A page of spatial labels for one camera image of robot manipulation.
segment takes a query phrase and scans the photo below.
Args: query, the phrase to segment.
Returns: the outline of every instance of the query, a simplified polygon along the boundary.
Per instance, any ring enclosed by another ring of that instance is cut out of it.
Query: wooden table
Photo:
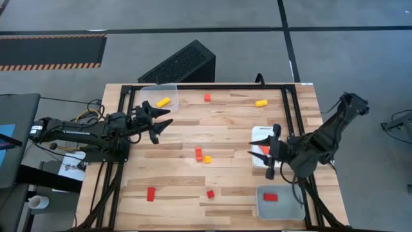
[[[121,86],[106,85],[103,96],[106,113],[117,111]],[[305,131],[314,131],[323,123],[315,89],[300,84],[296,84],[296,89]],[[205,93],[211,94],[211,102],[204,102]],[[254,126],[280,124],[281,138],[286,139],[288,130],[281,91],[179,90],[178,94],[179,110],[158,119],[174,119],[159,137],[160,143],[151,144],[148,134],[144,133],[141,142],[131,147],[124,166],[115,229],[304,229],[304,221],[267,221],[256,216],[256,187],[286,184],[280,175],[276,175],[275,180],[267,180],[265,170],[253,168],[247,153]],[[254,102],[261,99],[268,99],[269,104],[256,108]],[[203,155],[212,157],[211,164],[196,161],[196,146],[202,147]],[[77,206],[79,223],[89,214],[99,167],[100,164],[92,164],[86,170]],[[284,169],[291,180],[292,171],[289,167]],[[319,165],[315,178],[320,198],[338,220],[347,224],[334,170]],[[104,171],[95,204],[100,198],[103,180]],[[154,202],[146,201],[148,186],[156,187]],[[207,198],[208,190],[215,192],[214,199]],[[110,205],[109,200],[104,226],[108,224]],[[312,223],[317,224],[311,200],[309,206]]]

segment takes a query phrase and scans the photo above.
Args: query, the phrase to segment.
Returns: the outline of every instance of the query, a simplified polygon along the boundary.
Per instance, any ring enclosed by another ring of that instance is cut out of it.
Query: yellow cube
[[[266,99],[255,102],[255,106],[256,106],[256,107],[266,106],[267,104],[268,104],[268,101],[267,101]]]
[[[170,98],[166,97],[165,99],[161,100],[160,102],[156,103],[158,108],[162,108],[163,106],[169,104]]]
[[[212,157],[211,157],[211,156],[208,156],[208,155],[204,156],[204,157],[203,157],[203,162],[204,162],[205,164],[210,164],[210,163],[212,162]]]

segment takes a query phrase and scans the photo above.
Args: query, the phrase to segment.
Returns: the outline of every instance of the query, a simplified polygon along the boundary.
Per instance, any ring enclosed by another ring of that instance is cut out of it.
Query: concrete floor
[[[406,0],[295,0],[285,1],[285,8],[290,26],[412,25],[412,3]],[[281,20],[276,1],[269,0],[11,0],[0,17],[0,31],[197,26],[281,26]],[[370,102],[370,113],[347,128],[336,154],[350,224],[410,231],[412,196],[406,184],[412,183],[411,145],[389,138],[380,122],[411,108],[412,31],[292,32],[291,36],[301,80],[315,84],[322,110],[343,92],[358,93]],[[101,98],[106,83],[136,82],[193,39],[216,54],[217,82],[251,82],[258,72],[267,82],[292,81],[282,32],[119,34],[109,35],[101,68],[0,72],[0,94]],[[42,100],[37,118],[70,119],[83,109],[79,104]],[[43,160],[51,158],[33,148],[23,162],[38,166]],[[67,229],[72,222],[73,213],[38,216],[33,231]]]

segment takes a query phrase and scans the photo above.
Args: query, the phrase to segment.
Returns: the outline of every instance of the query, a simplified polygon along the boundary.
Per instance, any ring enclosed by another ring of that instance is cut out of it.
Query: black box
[[[198,40],[139,77],[139,83],[214,82],[216,56]]]

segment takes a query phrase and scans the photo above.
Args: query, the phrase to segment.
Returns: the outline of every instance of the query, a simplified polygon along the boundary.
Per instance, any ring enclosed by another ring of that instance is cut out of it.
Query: orange and black striped mat
[[[0,71],[98,68],[106,34],[0,37]]]

